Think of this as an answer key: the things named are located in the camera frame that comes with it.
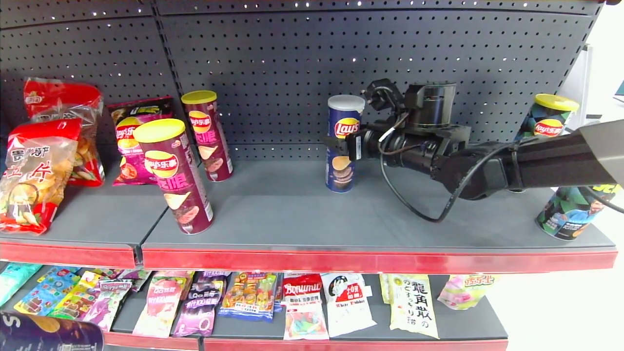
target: snack package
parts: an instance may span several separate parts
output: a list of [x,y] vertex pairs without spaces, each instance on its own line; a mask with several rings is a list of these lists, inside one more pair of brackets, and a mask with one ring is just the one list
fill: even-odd
[[99,274],[84,272],[78,284],[54,307],[48,316],[82,320],[100,294],[95,287],[101,278],[102,276]]
[[39,284],[15,306],[23,314],[48,315],[80,280],[73,267],[52,267],[37,281]]
[[224,275],[211,277],[198,275],[182,305],[173,336],[183,337],[198,333],[203,337],[209,337],[214,326],[215,307],[221,301],[225,285]]
[[337,337],[376,325],[365,294],[364,277],[357,273],[323,273],[329,336]]
[[401,329],[439,339],[426,274],[390,274],[390,330]]
[[273,321],[275,273],[234,272],[219,315],[245,320]]
[[11,132],[0,179],[0,230],[48,230],[65,194],[79,135],[79,119],[22,124]]
[[62,121],[78,118],[82,123],[69,185],[98,187],[104,184],[104,168],[95,148],[97,122],[102,116],[102,93],[84,83],[57,79],[28,78],[24,83],[24,102],[32,122]]
[[119,164],[121,172],[113,185],[156,184],[156,177],[147,165],[145,154],[134,139],[133,131],[143,123],[172,118],[171,103],[172,98],[166,96],[107,106],[115,125],[117,148],[122,156]]
[[132,333],[146,337],[169,337],[186,283],[186,278],[154,276],[147,291],[147,303]]
[[286,327],[284,340],[329,340],[318,274],[284,279]]
[[149,279],[150,274],[152,274],[151,270],[125,269],[117,276],[117,278],[132,279],[132,291],[139,292],[143,288],[143,285],[145,285],[147,279]]
[[100,290],[100,294],[82,320],[97,324],[100,329],[108,332],[113,320],[115,320],[119,306],[128,291],[132,289],[132,280],[101,279],[97,288]]
[[101,275],[103,279],[115,279],[123,271],[124,271],[123,269],[110,269],[110,268],[94,268],[91,270],[91,272]]
[[9,262],[0,274],[0,307],[4,305],[39,269],[40,264]]
[[379,275],[379,284],[381,285],[381,298],[384,300],[384,304],[390,304],[390,286],[388,282],[389,274]]
[[437,300],[452,310],[467,310],[475,307],[499,278],[493,274],[451,275]]

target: perforated metal panel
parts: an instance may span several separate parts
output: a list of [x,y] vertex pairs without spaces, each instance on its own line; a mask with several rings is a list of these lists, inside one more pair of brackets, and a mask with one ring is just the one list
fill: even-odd
[[[1,101],[14,124],[26,120],[22,90],[29,76],[94,84],[106,104],[166,95],[178,100],[151,17],[17,27],[0,36]],[[114,144],[110,117],[99,123],[98,141]]]
[[[532,96],[561,85],[593,23],[593,16],[534,11],[264,12],[263,5],[163,17],[182,90],[218,92],[234,144],[320,143],[327,98],[359,94],[384,77],[400,89],[457,82],[453,120],[472,127],[473,142],[507,141]],[[378,117],[366,111],[365,121]]]

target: white lid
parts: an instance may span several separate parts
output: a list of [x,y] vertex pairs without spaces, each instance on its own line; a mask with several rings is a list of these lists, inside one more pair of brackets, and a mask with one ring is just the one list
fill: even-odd
[[362,113],[366,101],[355,95],[334,95],[327,100],[327,106],[338,111],[358,111]]

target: red shelf edge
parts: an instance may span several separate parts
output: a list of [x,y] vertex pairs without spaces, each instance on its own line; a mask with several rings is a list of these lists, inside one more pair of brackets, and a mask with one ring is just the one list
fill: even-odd
[[224,269],[310,272],[544,273],[609,269],[616,249],[595,252],[445,254],[405,252],[310,252],[143,248],[145,269]]
[[0,260],[35,264],[133,269],[134,251],[127,247],[79,247],[0,242]]
[[507,339],[471,341],[334,341],[334,340],[250,340],[206,338],[204,349],[210,351],[271,350],[271,351],[505,351]]
[[199,350],[199,339],[193,338],[154,338],[133,335],[130,333],[105,332],[104,342],[106,345],[135,347],[156,350]]

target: lay's logo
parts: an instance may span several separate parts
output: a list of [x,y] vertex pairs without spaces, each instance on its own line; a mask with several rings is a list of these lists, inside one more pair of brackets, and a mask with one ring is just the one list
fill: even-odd
[[355,118],[343,118],[334,125],[334,133],[338,139],[344,139],[347,135],[359,130],[359,121]]
[[563,124],[556,119],[542,119],[533,129],[536,136],[556,137],[561,133]]

